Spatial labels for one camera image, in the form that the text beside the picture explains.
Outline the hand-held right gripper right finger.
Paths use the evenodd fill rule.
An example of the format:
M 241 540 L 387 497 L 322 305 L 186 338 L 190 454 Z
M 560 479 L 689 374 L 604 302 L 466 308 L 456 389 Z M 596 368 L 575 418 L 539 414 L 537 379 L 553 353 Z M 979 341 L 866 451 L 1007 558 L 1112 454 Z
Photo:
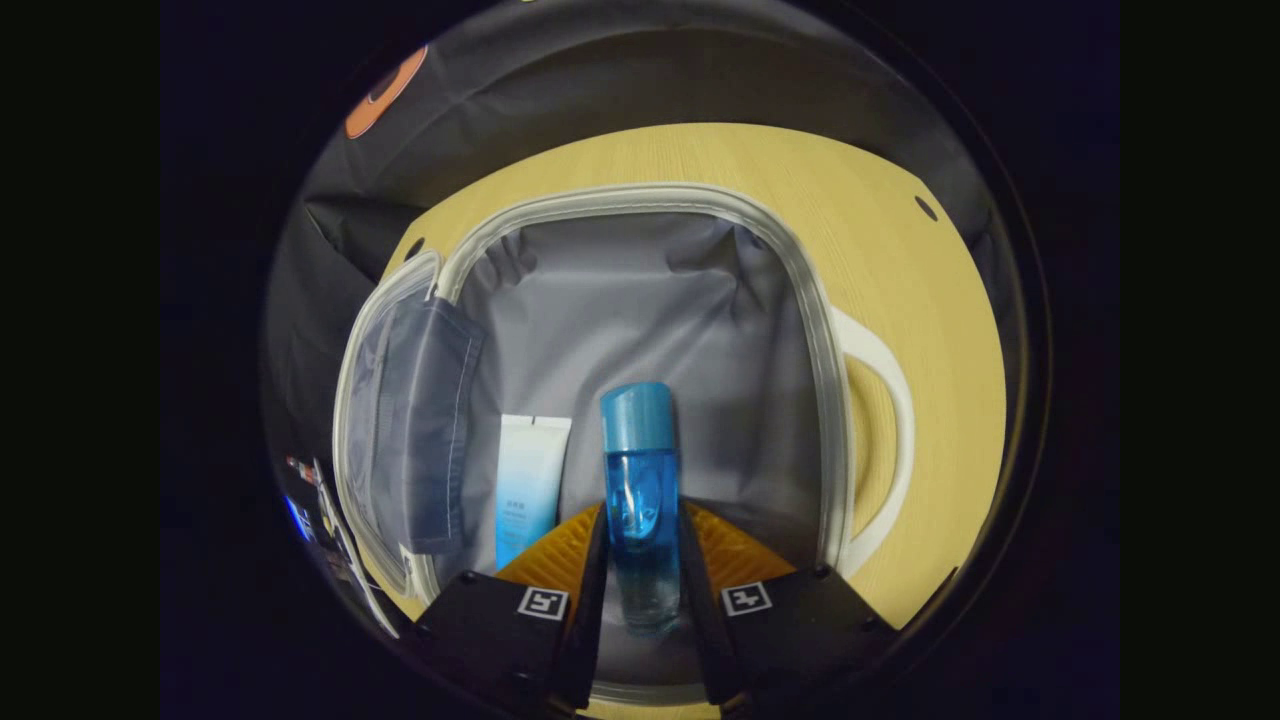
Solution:
M 723 716 L 836 716 L 899 632 L 829 564 L 796 566 L 687 500 L 680 559 L 707 700 Z

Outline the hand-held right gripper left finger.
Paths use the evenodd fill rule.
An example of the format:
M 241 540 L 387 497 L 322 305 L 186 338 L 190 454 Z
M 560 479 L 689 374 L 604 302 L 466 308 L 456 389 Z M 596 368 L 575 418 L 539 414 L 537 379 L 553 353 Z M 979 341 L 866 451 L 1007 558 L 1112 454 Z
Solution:
M 603 503 L 493 575 L 463 571 L 415 623 L 428 671 L 472 714 L 576 714 L 590 705 L 609 566 Z

